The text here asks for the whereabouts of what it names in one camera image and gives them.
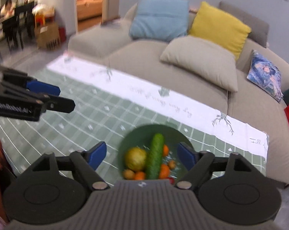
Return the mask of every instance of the wooden floor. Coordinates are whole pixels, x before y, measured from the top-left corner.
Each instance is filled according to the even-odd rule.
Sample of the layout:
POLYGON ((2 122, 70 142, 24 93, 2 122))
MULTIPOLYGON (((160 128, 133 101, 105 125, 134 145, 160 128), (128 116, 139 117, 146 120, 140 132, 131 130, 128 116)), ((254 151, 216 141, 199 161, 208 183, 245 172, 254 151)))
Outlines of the wooden floor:
POLYGON ((101 22, 101 19, 102 19, 102 16, 96 16, 96 17, 89 18, 86 20, 78 21, 79 32, 89 27, 92 27, 96 24, 99 24, 101 22))

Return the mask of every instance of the doorway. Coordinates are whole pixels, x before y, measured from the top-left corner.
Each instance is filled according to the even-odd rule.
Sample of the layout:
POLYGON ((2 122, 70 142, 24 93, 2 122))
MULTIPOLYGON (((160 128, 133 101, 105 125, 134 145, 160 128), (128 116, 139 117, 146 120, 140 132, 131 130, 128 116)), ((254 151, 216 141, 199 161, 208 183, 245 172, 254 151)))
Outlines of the doorway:
POLYGON ((119 0, 76 0, 76 8, 80 32, 118 16, 119 0))

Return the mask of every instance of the blue pillow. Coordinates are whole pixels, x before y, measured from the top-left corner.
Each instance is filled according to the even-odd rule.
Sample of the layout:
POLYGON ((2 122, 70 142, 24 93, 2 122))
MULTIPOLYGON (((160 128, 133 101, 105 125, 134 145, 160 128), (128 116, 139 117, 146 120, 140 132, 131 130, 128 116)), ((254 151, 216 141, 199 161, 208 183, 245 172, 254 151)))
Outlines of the blue pillow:
POLYGON ((280 89, 280 70, 255 50, 253 50, 251 69, 247 78, 270 94, 278 102, 283 98, 280 89))
POLYGON ((188 24, 187 0, 139 0, 130 37, 170 42, 186 36, 188 24))

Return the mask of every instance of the bowl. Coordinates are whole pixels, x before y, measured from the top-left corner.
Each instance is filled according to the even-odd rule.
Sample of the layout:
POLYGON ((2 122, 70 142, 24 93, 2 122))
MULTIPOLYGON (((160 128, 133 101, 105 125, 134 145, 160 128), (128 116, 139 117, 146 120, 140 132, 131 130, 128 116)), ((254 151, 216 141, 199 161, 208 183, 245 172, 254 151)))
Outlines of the bowl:
POLYGON ((187 169, 183 166, 177 157, 177 145, 180 142, 185 142, 189 146, 192 146, 190 141, 178 130, 162 125, 162 124, 150 124, 137 127, 128 133, 119 145, 118 149, 118 168, 122 175, 122 172, 126 169, 124 164, 124 155, 132 147, 140 147, 149 152, 150 144, 154 134, 161 133, 165 138, 165 144, 169 148, 168 157, 163 158, 163 163, 167 163, 167 160, 176 161, 176 168, 171 171, 170 176, 175 180, 179 180, 186 173, 187 169))

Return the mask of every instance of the floor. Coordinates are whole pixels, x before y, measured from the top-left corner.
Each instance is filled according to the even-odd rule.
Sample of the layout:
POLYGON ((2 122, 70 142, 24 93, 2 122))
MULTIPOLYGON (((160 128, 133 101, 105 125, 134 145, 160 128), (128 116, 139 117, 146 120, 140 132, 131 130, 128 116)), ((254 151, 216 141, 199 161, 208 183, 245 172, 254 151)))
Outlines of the floor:
POLYGON ((89 18, 86 20, 78 21, 78 30, 80 32, 94 25, 97 25, 101 22, 101 20, 102 20, 102 16, 96 16, 96 17, 89 18))
MULTIPOLYGON (((0 53, 3 64, 17 70, 33 75, 38 70, 44 68, 50 61, 63 54, 68 47, 68 41, 55 51, 38 50, 35 43, 24 37, 25 48, 9 52, 6 42, 0 43, 0 53)), ((280 190, 282 205, 276 216, 275 223, 283 230, 289 230, 289 188, 280 190)))

